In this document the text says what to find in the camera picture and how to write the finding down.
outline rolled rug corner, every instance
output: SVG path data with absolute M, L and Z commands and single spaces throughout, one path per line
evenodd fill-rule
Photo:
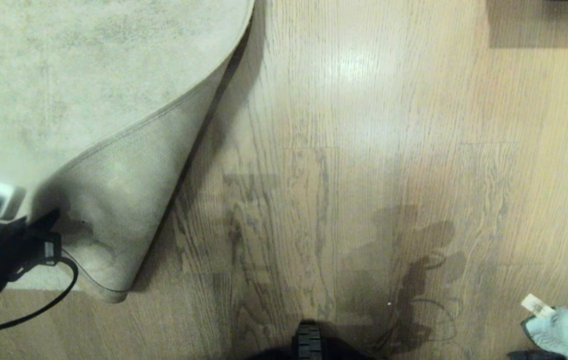
M 0 182 L 27 191 L 19 216 L 61 210 L 98 299 L 130 290 L 253 5 L 0 2 Z

